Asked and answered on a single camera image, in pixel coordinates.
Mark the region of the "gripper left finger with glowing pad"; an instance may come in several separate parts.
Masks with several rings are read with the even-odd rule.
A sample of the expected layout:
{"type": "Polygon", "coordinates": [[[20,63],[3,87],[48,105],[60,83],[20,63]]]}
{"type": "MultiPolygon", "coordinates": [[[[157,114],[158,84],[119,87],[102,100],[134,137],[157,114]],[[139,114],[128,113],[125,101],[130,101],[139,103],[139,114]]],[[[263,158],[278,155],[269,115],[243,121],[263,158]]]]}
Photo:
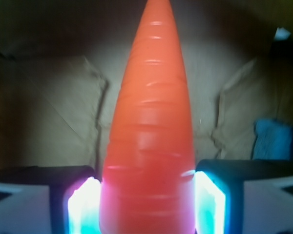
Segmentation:
{"type": "Polygon", "coordinates": [[[0,234],[99,234],[101,183],[90,166],[0,170],[0,234]]]}

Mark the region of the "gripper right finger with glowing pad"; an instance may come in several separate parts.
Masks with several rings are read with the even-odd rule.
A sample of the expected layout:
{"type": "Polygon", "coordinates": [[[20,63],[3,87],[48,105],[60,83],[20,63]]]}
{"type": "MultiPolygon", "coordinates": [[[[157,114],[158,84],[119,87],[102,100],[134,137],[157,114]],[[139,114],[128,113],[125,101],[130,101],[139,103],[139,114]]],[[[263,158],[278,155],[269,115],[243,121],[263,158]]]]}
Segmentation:
{"type": "Polygon", "coordinates": [[[293,234],[293,163],[204,159],[195,172],[198,234],[293,234]]]}

